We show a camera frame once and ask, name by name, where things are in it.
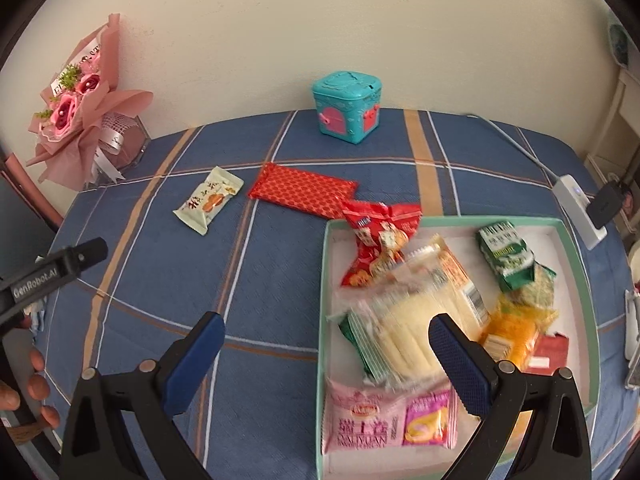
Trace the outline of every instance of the white wall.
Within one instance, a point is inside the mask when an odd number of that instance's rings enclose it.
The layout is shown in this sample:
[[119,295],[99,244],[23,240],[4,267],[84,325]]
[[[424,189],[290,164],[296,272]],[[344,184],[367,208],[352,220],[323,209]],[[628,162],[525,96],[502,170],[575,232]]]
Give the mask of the white wall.
[[[312,107],[313,79],[349,68],[382,79],[384,106],[474,111],[581,151],[616,77],[601,0],[48,0],[0,73],[0,142],[20,160],[38,92],[110,12],[121,88],[156,93],[155,137]],[[62,212],[74,195],[43,190]]]

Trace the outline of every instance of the blue gripper pad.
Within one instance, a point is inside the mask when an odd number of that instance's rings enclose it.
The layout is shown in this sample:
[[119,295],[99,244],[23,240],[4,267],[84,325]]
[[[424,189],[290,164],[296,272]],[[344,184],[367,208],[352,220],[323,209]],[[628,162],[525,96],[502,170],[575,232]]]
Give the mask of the blue gripper pad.
[[224,341],[222,317],[207,312],[187,337],[172,343],[164,353],[158,362],[156,386],[167,415],[175,416],[187,410]]
[[[491,409],[492,386],[486,375],[495,375],[494,362],[489,355],[477,343],[469,341],[447,314],[438,314],[431,320],[429,343],[466,410],[482,418],[487,416]],[[473,352],[477,357],[478,351],[470,345],[477,346],[489,361],[481,358],[479,367],[470,354]]]

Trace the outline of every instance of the pink wrapping paper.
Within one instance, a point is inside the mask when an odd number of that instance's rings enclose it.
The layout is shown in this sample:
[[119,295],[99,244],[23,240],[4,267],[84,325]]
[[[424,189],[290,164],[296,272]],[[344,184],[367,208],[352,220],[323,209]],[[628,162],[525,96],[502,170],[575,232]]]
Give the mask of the pink wrapping paper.
[[[64,66],[66,67],[101,31],[100,53],[96,57],[97,66],[95,67],[100,81],[93,91],[82,96],[66,133],[59,140],[50,140],[54,138],[52,126],[43,131],[40,118],[34,114],[31,120],[29,131],[37,134],[38,144],[35,156],[28,160],[26,165],[32,166],[39,162],[44,162],[47,165],[45,171],[40,175],[40,182],[51,180],[70,189],[82,190],[84,184],[91,177],[102,116],[110,112],[117,112],[134,118],[148,107],[153,99],[152,92],[116,89],[118,86],[119,14],[110,14],[106,24],[82,39],[67,58]],[[57,77],[58,74],[51,79],[50,84]],[[50,84],[40,92],[47,107],[54,106],[50,104],[50,98],[53,97]],[[121,153],[118,156],[110,157],[112,162],[117,162],[116,167],[122,168],[135,158],[140,146],[138,137],[139,135],[133,132],[131,135],[125,135]]]

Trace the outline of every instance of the red snack bag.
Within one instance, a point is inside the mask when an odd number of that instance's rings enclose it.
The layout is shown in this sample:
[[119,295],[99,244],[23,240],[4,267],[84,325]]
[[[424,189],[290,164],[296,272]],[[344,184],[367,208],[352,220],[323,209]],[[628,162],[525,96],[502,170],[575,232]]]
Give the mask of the red snack bag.
[[366,286],[373,278],[403,262],[400,249],[418,229],[419,204],[347,200],[342,212],[356,233],[358,256],[342,279],[345,286]]
[[249,190],[249,198],[297,209],[327,219],[342,218],[342,201],[353,197],[358,183],[267,162]]
[[553,375],[558,368],[566,366],[569,353],[569,338],[556,333],[540,336],[529,359],[527,374]]

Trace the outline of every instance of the snack package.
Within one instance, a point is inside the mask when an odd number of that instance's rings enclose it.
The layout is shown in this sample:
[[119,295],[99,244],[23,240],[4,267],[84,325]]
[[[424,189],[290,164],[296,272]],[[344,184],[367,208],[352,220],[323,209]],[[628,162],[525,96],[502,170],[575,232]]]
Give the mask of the snack package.
[[518,314],[535,321],[540,333],[545,333],[558,318],[559,313],[554,308],[542,308],[530,304],[517,303],[511,298],[511,294],[508,296],[500,294],[498,296],[498,309],[504,314]]
[[418,229],[419,204],[359,202],[347,200],[342,212],[356,233],[358,256],[342,279],[343,286],[366,286],[402,262],[402,247]]
[[249,198],[321,216],[342,218],[342,201],[353,197],[358,183],[267,162],[249,190]]
[[174,214],[191,229],[205,235],[214,216],[240,191],[242,184],[242,179],[216,166]]
[[454,447],[458,398],[450,385],[433,393],[397,396],[327,380],[322,452],[399,446]]
[[509,295],[517,303],[553,310],[555,278],[555,272],[536,262],[534,264],[533,282],[521,286],[519,289],[510,292]]
[[469,339],[481,336],[473,306],[448,279],[437,252],[421,266],[419,281],[366,288],[368,296],[347,301],[347,312],[331,318],[355,346],[373,384],[405,390],[446,378],[427,336],[437,314],[449,314]]
[[409,402],[403,446],[456,447],[458,396],[452,388],[425,394]]
[[534,281],[534,255],[511,222],[494,222],[476,233],[482,254],[498,279],[500,290],[509,292]]
[[326,388],[323,452],[402,446],[406,397],[332,380]]
[[542,335],[538,339],[531,359],[529,359],[528,374],[553,375],[553,373],[566,366],[569,355],[569,338],[556,333],[555,335]]
[[480,292],[440,235],[434,235],[426,246],[408,254],[404,263],[393,267],[382,277],[380,283],[405,283],[419,286],[425,273],[433,271],[430,263],[433,254],[437,255],[440,267],[449,281],[468,302],[480,326],[486,326],[489,322],[489,313]]
[[525,370],[538,341],[538,324],[530,311],[504,309],[499,303],[479,343],[498,362],[509,360]]

